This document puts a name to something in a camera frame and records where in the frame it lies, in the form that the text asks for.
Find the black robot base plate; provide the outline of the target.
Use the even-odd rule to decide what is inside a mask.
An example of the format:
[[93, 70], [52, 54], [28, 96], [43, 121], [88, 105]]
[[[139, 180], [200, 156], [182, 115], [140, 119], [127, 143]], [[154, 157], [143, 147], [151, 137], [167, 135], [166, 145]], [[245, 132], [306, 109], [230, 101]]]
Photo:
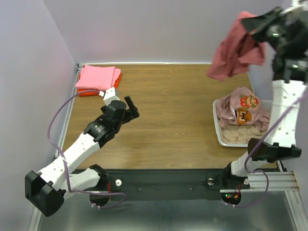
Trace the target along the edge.
[[104, 205], [120, 201], [220, 200], [221, 192], [249, 189], [244, 178], [223, 179], [222, 169], [109, 169], [108, 176], [95, 187], [106, 191], [110, 183], [113, 196], [90, 195], [92, 203]]

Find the dusty rose t shirt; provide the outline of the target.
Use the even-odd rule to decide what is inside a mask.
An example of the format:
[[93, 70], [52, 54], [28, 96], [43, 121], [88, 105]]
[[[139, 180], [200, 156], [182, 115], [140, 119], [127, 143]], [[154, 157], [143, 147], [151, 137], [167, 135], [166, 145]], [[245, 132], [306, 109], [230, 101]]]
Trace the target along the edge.
[[207, 76], [223, 81], [228, 77], [246, 73], [250, 65], [262, 66], [265, 62], [265, 44], [256, 42], [246, 32], [242, 19], [254, 14], [240, 12], [233, 22], [226, 38], [219, 44]]

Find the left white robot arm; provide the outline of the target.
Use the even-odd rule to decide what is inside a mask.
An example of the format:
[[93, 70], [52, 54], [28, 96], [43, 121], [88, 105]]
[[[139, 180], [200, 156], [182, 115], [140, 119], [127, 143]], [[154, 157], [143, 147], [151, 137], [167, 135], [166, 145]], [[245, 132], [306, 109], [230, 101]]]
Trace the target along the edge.
[[25, 176], [25, 197], [44, 216], [50, 217], [65, 200], [77, 194], [94, 198], [121, 196], [123, 192], [111, 192], [107, 172], [93, 165], [81, 173], [76, 168], [90, 155], [100, 150], [115, 137], [123, 124], [140, 116], [138, 108], [129, 96], [124, 101], [114, 99], [101, 108], [102, 115], [90, 122], [77, 140], [60, 157], [38, 172], [31, 170]]

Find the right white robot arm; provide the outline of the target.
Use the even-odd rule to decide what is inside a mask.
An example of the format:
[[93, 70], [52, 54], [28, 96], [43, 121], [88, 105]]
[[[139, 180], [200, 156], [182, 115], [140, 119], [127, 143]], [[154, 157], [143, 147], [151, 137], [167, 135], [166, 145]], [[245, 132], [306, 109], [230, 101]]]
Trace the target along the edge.
[[301, 101], [308, 92], [308, 18], [306, 2], [276, 7], [270, 12], [241, 20], [245, 31], [257, 42], [267, 42], [274, 50], [272, 60], [273, 100], [269, 128], [261, 139], [251, 139], [247, 151], [230, 162], [221, 176], [232, 188], [251, 173], [277, 160], [297, 158], [295, 128]]

